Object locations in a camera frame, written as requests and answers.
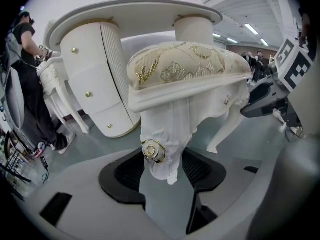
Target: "oval tabletop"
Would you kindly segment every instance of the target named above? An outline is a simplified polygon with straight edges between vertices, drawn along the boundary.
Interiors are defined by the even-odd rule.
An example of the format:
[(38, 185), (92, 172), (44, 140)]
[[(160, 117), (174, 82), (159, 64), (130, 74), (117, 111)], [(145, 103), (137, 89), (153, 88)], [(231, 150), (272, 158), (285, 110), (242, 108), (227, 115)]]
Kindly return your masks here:
[(213, 25), (223, 19), (215, 9), (184, 1), (114, 0), (87, 5), (67, 13), (51, 26), (45, 44), (50, 50), (60, 52), (60, 43), (70, 29), (94, 19), (113, 18), (119, 26), (122, 39), (172, 31), (180, 15), (201, 15), (210, 19)]

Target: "person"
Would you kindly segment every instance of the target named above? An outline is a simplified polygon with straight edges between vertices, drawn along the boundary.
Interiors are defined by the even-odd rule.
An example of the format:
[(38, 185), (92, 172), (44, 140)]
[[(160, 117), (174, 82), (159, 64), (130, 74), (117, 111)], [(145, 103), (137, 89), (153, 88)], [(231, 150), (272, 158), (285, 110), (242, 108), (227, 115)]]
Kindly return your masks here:
[(41, 138), (53, 145), (55, 150), (60, 154), (64, 154), (75, 138), (75, 134), (71, 133), (65, 136), (57, 133), (52, 123), (50, 113), (46, 106), (43, 88), (37, 75), (37, 64), (34, 56), (41, 59), (49, 57), (49, 50), (41, 50), (32, 40), (35, 30), (29, 12), (21, 13), (17, 19), (13, 34), (22, 46), (21, 60), (12, 65), (18, 72), (21, 88), (24, 96), (24, 104), (35, 118), (34, 127), (37, 128)]
[(299, 44), (302, 47), (308, 40), (308, 56), (312, 61), (315, 60), (317, 54), (317, 32), (313, 24), (311, 24), (311, 15), (306, 7), (301, 7), (299, 13), (302, 17), (302, 33), (299, 37)]
[(261, 68), (264, 65), (264, 63), (262, 62), (262, 51), (258, 50), (257, 55), (254, 58), (257, 61), (257, 63), (255, 66), (253, 81), (258, 82), (260, 79)]

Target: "white cabinet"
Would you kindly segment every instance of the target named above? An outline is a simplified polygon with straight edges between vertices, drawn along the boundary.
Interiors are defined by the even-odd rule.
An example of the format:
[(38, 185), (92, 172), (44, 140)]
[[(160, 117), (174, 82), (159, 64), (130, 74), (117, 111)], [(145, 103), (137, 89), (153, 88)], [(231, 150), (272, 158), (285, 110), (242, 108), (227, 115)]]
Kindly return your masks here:
[(110, 36), (107, 42), (101, 23), (95, 22), (73, 29), (60, 44), (74, 96), (100, 131), (110, 138), (129, 133), (140, 119), (139, 114), (128, 111), (127, 69), (120, 54), (122, 49), (113, 47), (115, 42), (111, 40), (115, 38)]

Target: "black t-shirt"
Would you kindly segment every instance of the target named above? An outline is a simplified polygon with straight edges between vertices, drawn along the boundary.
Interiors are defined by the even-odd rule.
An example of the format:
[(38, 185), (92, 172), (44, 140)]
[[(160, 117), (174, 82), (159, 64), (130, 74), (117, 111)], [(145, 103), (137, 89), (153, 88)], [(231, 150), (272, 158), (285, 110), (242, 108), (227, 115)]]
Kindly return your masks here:
[[(28, 31), (30, 31), (32, 35), (34, 35), (36, 32), (30, 23), (22, 23), (22, 24), (19, 24), (18, 26), (15, 27), (13, 34), (14, 34), (16, 40), (18, 41), (19, 45), (22, 45), (21, 36), (23, 35), (23, 33), (28, 32)], [(37, 66), (35, 57), (32, 54), (27, 53), (24, 49), (22, 49), (21, 57), (26, 63), (28, 63), (34, 67)], [(30, 72), (30, 70), (36, 71), (36, 69), (32, 66), (29, 66), (29, 65), (23, 63), (22, 61), (20, 61), (19, 64), (15, 66), (15, 69), (19, 73), (26, 73), (28, 71)]]

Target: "white cabinet door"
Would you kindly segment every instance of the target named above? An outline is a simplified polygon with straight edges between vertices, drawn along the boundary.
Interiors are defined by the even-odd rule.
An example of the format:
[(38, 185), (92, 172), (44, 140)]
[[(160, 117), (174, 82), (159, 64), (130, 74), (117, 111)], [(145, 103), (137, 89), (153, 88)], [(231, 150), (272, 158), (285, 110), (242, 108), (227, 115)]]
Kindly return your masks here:
[(108, 63), (99, 22), (72, 30), (63, 38), (60, 46), (69, 78), (81, 71)]
[(122, 102), (90, 117), (103, 135), (109, 138), (125, 135), (134, 127)]
[(69, 80), (69, 85), (88, 115), (104, 111), (121, 102), (107, 63), (74, 75)]

